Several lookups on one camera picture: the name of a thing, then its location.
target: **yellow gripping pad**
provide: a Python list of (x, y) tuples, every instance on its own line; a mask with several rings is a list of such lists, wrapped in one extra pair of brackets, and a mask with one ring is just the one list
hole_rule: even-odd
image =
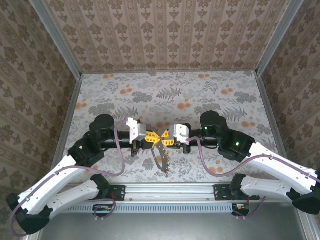
[(162, 140), (163, 145), (165, 145), (166, 147), (169, 146), (173, 146), (175, 144), (175, 140), (173, 139), (166, 139), (166, 140)]
[(165, 132), (161, 136), (163, 139), (169, 138), (169, 130), (165, 130)]
[(144, 138), (146, 142), (153, 143), (153, 147), (160, 142), (161, 138), (154, 131), (147, 131), (146, 137)]

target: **cable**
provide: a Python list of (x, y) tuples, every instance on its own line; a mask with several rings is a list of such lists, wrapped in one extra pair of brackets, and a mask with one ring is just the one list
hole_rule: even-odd
[(116, 209), (116, 206), (117, 206), (116, 201), (115, 201), (114, 199), (111, 199), (111, 198), (87, 200), (86, 202), (94, 203), (94, 202), (101, 202), (101, 201), (110, 201), (110, 202), (113, 202), (113, 208), (110, 210), (110, 212), (109, 212), (107, 215), (105, 215), (105, 216), (103, 216), (103, 217), (99, 217), (99, 216), (97, 216), (97, 210), (98, 210), (99, 208), (101, 208), (101, 206), (96, 206), (96, 208), (94, 209), (94, 212), (93, 212), (93, 215), (95, 216), (95, 219), (96, 219), (96, 220), (97, 220), (97, 219), (102, 219), (102, 220), (104, 220), (104, 219), (110, 217), (110, 215), (114, 212), (114, 210)]
[(217, 149), (218, 148), (218, 146), (215, 146), (215, 147), (203, 146), (203, 147), (206, 148), (206, 149)]
[(261, 159), (261, 158), (270, 158), (272, 160), (276, 160), (276, 161), (288, 166), (289, 168), (292, 168), (292, 169), (296, 170), (297, 172), (301, 173), (302, 175), (305, 175), (307, 178), (311, 178), (312, 180), (320, 183), (320, 179), (318, 179), (318, 178), (316, 178), (314, 176), (311, 176), (309, 173), (306, 173), (305, 171), (302, 171), (301, 169), (291, 165), (290, 163), (288, 163), (288, 162), (286, 162), (286, 161), (284, 161), (284, 160), (282, 160), (282, 159), (280, 159), (278, 157), (275, 157), (275, 156), (272, 156), (272, 155), (263, 155), (263, 154), (248, 158), (244, 162), (240, 163), (233, 170), (228, 171), (226, 173), (222, 173), (222, 174), (213, 173), (212, 171), (209, 170), (209, 168), (207, 167), (207, 165), (205, 163), (205, 158), (204, 158), (204, 154), (202, 152), (200, 139), (197, 136), (194, 136), (194, 137), (188, 138), (186, 141), (190, 142), (190, 141), (193, 141), (193, 140), (196, 140), (196, 142), (197, 142), (197, 145), (198, 145), (198, 148), (199, 148), (199, 154), (200, 154), (201, 163), (202, 163), (204, 169), (207, 171), (208, 174), (210, 174), (211, 176), (214, 176), (216, 178), (229, 176), (229, 175), (233, 174), (234, 172), (236, 172), (238, 169), (242, 168), (247, 163), (251, 162), (252, 160)]
[(264, 198), (262, 199), (262, 201), (260, 202), (259, 206), (256, 208), (256, 210), (254, 210), (253, 213), (250, 213), (250, 214), (248, 214), (247, 216), (243, 216), (240, 212), (235, 211), (235, 210), (233, 210), (233, 212), (236, 213), (236, 214), (238, 214), (238, 215), (240, 215), (240, 217), (242, 217), (243, 219), (250, 218), (250, 217), (252, 217), (253, 215), (255, 215), (255, 214), (259, 211), (259, 209), (262, 207), (262, 205), (264, 204), (264, 202), (265, 202), (266, 199), (267, 199), (267, 198), (264, 197)]
[(18, 211), (19, 208), (22, 207), (23, 204), (25, 204), (27, 201), (30, 200), (30, 198), (43, 186), (45, 185), (48, 181), (50, 181), (54, 176), (58, 175), (59, 173), (67, 170), (67, 169), (83, 169), (83, 170), (88, 170), (88, 171), (92, 171), (92, 172), (95, 172), (95, 173), (99, 173), (99, 174), (102, 174), (102, 175), (107, 175), (107, 176), (111, 176), (111, 177), (117, 177), (117, 176), (120, 176), (121, 174), (124, 173), (125, 171), (125, 158), (124, 158), (124, 155), (121, 151), (121, 147), (120, 147), (120, 142), (119, 142), (119, 137), (118, 137), (118, 125), (121, 125), (121, 124), (125, 124), (127, 122), (127, 119), (124, 119), (124, 120), (121, 120), (119, 121), (115, 127), (114, 127), (114, 138), (115, 138), (115, 144), (116, 144), (116, 147), (118, 148), (118, 152), (120, 154), (120, 158), (121, 158), (121, 164), (122, 164), (122, 168), (121, 168), (121, 171), (119, 173), (111, 173), (111, 172), (106, 172), (106, 171), (102, 171), (102, 170), (98, 170), (98, 169), (94, 169), (94, 168), (91, 168), (91, 167), (86, 167), (86, 166), (65, 166), (65, 167), (62, 167), (61, 169), (59, 169), (58, 171), (56, 171), (55, 173), (53, 173), (52, 175), (48, 176), (42, 183), (40, 183), (27, 197), (25, 197), (25, 199), (23, 199), (21, 201), (20, 204), (18, 204), (18, 206), (16, 206), (16, 208), (12, 211), (12, 214), (10, 216), (10, 219), (9, 219), (9, 224), (10, 224), (10, 228), (11, 228), (11, 231), (13, 233), (13, 235), (15, 235), (16, 237), (19, 237), (19, 238), (22, 238), (22, 237), (25, 237), (27, 236), (28, 234), (19, 234), (17, 233), (15, 230), (14, 230), (14, 218), (15, 218), (15, 215)]

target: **patterned wallpaper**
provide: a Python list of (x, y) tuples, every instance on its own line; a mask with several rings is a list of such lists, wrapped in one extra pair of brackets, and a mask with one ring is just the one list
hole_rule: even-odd
[(46, 174), (75, 79), (29, 1), (0, 1), (0, 239), (5, 198)]
[(288, 157), (320, 168), (320, 1), (305, 0), (262, 75)]
[(254, 69), (289, 0), (44, 0), (82, 72)]

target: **wallpaper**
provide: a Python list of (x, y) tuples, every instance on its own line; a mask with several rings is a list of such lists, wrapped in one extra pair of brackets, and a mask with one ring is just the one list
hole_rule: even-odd
[[(265, 107), (253, 71), (167, 72), (88, 74), (82, 86), (69, 131), (65, 154), (89, 130), (100, 114), (110, 114), (115, 123), (132, 117), (140, 119), (148, 130), (160, 136), (173, 124), (189, 123), (199, 129), (202, 113), (213, 110), (226, 118), (229, 128), (243, 131), (272, 151), (277, 151)], [(123, 149), (125, 172), (107, 177), (113, 183), (185, 183), (231, 181), (232, 176), (217, 178), (203, 168), (199, 150), (188, 155), (182, 149), (165, 148), (159, 143), (153, 150), (131, 157)], [(239, 163), (224, 159), (218, 151), (203, 148), (208, 168), (225, 173)], [(121, 160), (117, 149), (105, 152), (105, 158), (93, 168), (118, 173)], [(266, 177), (266, 173), (245, 166), (239, 173)], [(84, 182), (94, 174), (86, 172), (74, 179)]]
[(254, 69), (289, 0), (44, 0), (84, 73)]
[(50, 168), (75, 79), (31, 4), (0, 1), (0, 239), (5, 203)]
[(320, 1), (305, 0), (262, 75), (288, 157), (320, 168)]

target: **floral patterned floor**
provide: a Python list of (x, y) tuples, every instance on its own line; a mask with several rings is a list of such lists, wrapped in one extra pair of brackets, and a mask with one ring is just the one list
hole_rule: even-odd
[[(253, 71), (211, 71), (83, 75), (65, 153), (100, 114), (112, 115), (116, 123), (127, 117), (140, 119), (147, 124), (147, 129), (161, 135), (174, 123), (187, 122), (192, 129), (200, 128), (200, 115), (209, 110), (224, 116), (229, 128), (243, 131), (277, 152)], [(129, 149), (124, 149), (123, 153), (125, 172), (119, 177), (107, 177), (110, 182), (226, 182), (233, 178), (210, 176), (201, 165), (196, 147), (189, 155), (161, 144), (153, 152), (141, 151), (133, 158)], [(224, 159), (217, 150), (203, 148), (203, 153), (207, 166), (214, 173), (225, 173), (238, 165)], [(169, 163), (167, 174), (162, 171), (163, 162)], [(105, 158), (93, 167), (119, 172), (121, 163), (117, 150), (105, 152)], [(268, 177), (250, 166), (239, 173)], [(86, 172), (74, 182), (84, 182), (92, 174)]]

